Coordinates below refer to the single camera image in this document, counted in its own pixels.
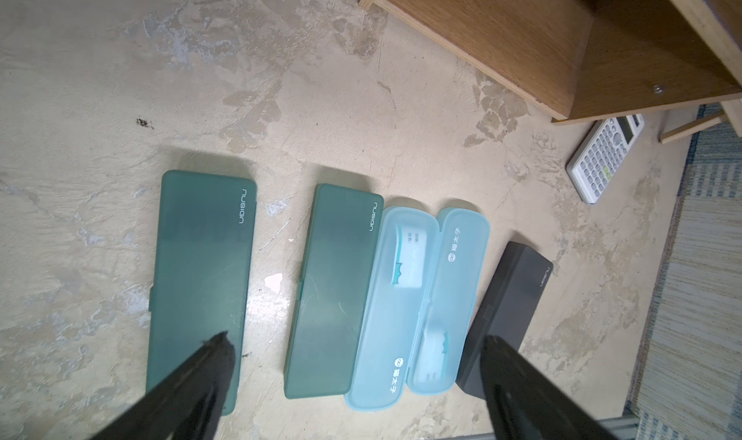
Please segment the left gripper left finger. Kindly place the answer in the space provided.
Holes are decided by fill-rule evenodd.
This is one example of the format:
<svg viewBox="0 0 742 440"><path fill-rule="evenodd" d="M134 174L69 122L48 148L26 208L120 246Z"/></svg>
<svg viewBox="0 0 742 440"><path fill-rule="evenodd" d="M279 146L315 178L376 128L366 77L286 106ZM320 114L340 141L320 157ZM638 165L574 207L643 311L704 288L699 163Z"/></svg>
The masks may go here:
<svg viewBox="0 0 742 440"><path fill-rule="evenodd" d="M96 439L213 439L235 368L225 332L214 335Z"/></svg>

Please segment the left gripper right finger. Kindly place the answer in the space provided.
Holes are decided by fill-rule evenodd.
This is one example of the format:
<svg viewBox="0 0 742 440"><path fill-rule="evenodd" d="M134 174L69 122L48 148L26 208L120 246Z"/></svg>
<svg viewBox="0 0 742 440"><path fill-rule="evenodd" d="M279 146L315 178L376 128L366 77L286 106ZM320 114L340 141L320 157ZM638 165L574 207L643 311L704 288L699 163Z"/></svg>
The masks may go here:
<svg viewBox="0 0 742 440"><path fill-rule="evenodd" d="M483 341L480 374L498 439L614 438L499 337Z"/></svg>

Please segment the dark green pencil case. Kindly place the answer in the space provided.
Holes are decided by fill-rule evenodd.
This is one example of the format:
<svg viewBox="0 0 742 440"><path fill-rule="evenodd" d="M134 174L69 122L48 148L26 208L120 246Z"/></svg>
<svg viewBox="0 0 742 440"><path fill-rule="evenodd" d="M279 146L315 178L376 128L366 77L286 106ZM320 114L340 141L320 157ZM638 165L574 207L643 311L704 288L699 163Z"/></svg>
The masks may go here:
<svg viewBox="0 0 742 440"><path fill-rule="evenodd" d="M284 366L284 395L349 392L361 338L384 199L316 187Z"/></svg>
<svg viewBox="0 0 742 440"><path fill-rule="evenodd" d="M214 335L240 354L257 186L233 176L162 177L146 388L152 390Z"/></svg>

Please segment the black pencil case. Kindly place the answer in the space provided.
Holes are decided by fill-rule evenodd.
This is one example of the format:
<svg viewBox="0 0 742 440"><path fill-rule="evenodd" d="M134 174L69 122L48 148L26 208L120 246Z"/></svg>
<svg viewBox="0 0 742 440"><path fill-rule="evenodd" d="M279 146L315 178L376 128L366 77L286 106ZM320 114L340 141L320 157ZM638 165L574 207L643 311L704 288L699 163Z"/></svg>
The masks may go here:
<svg viewBox="0 0 742 440"><path fill-rule="evenodd" d="M480 353L488 336L518 349L551 277L554 265L530 246L508 242L465 340L456 384L484 399Z"/></svg>

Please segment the light blue pencil case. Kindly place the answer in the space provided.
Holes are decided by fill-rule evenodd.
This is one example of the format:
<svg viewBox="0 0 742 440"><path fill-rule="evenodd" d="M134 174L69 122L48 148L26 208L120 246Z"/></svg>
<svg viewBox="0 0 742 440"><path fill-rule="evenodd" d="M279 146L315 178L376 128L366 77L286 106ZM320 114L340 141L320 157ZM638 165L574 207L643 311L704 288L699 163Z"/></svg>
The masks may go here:
<svg viewBox="0 0 742 440"><path fill-rule="evenodd" d="M383 211L352 384L345 395L355 411L387 409L406 388L438 237L437 220L424 211L401 206Z"/></svg>
<svg viewBox="0 0 742 440"><path fill-rule="evenodd" d="M490 223L475 212L446 208L432 285L424 306L407 385L422 396L440 395L456 380L486 256Z"/></svg>

